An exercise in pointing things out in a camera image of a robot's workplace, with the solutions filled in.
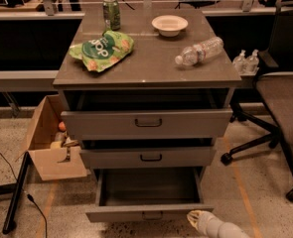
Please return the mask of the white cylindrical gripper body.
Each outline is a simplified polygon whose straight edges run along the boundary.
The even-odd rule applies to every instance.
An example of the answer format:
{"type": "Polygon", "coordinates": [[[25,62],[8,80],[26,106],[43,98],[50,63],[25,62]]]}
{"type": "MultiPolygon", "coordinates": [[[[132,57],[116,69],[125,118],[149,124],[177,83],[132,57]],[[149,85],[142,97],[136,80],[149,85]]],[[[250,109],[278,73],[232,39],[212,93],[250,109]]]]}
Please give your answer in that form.
{"type": "Polygon", "coordinates": [[[219,238],[219,229],[223,222],[208,211],[200,211],[197,228],[199,233],[208,238],[219,238]]]}

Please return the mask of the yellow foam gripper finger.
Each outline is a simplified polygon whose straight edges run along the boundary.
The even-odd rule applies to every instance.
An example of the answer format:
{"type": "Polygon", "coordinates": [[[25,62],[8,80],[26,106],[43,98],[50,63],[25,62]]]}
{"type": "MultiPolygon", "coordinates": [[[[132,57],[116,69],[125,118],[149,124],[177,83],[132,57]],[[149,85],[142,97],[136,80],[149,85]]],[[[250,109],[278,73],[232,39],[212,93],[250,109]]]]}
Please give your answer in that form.
{"type": "Polygon", "coordinates": [[[187,214],[190,224],[197,230],[203,229],[204,213],[201,210],[192,210],[187,214]]]}

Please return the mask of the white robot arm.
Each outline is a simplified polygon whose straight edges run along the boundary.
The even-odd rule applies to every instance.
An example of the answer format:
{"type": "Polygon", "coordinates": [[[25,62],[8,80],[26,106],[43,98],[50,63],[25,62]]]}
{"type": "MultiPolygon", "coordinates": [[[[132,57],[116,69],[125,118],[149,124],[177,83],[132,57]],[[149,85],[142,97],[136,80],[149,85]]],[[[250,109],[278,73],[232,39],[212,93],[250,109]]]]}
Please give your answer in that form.
{"type": "Polygon", "coordinates": [[[250,238],[237,225],[224,222],[209,211],[192,210],[187,219],[205,238],[250,238]]]}

